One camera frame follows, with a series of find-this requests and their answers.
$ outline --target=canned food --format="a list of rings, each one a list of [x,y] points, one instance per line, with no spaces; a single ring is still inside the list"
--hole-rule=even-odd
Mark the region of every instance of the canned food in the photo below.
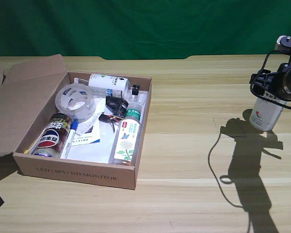
[[[72,119],[69,116],[62,113],[54,114],[32,154],[60,158],[71,124]]]

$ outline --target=packing tape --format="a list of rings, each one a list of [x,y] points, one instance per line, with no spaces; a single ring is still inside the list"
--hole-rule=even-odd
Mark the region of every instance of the packing tape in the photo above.
[[[91,89],[80,83],[61,89],[55,98],[58,110],[79,123],[88,120],[95,112],[96,104]]]

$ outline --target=white marker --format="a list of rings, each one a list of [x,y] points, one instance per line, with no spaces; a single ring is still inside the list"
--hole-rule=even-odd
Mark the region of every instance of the white marker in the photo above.
[[[73,138],[74,138],[74,135],[76,133],[76,130],[77,130],[77,127],[78,127],[78,122],[75,120],[72,125],[71,125],[71,129],[70,129],[70,132],[69,132],[69,135],[68,135],[68,138],[65,142],[65,145],[64,145],[64,148],[63,148],[63,151],[60,155],[60,158],[61,159],[66,159],[68,154],[69,154],[69,151],[70,151],[70,147],[71,147],[71,144],[72,144],[72,141],[73,141]]]

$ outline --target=cardboard box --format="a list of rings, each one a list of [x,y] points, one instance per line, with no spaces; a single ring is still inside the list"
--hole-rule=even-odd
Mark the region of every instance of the cardboard box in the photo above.
[[[151,78],[114,74],[129,78],[140,90],[149,91],[134,166],[23,154],[57,112],[57,92],[73,83],[74,78],[88,80],[90,75],[67,72],[61,55],[14,65],[4,80],[0,71],[0,157],[13,153],[26,176],[135,189],[150,105]]]

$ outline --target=wooden table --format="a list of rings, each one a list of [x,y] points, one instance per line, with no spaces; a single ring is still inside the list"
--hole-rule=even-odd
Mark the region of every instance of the wooden table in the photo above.
[[[30,59],[0,57],[0,66]],[[291,110],[269,135],[256,133],[243,118],[256,101],[250,75],[263,60],[65,57],[68,70],[153,78],[137,188],[24,177],[8,156],[0,159],[0,233],[291,233]],[[273,55],[267,68],[287,60]],[[221,182],[226,175],[234,183]]]

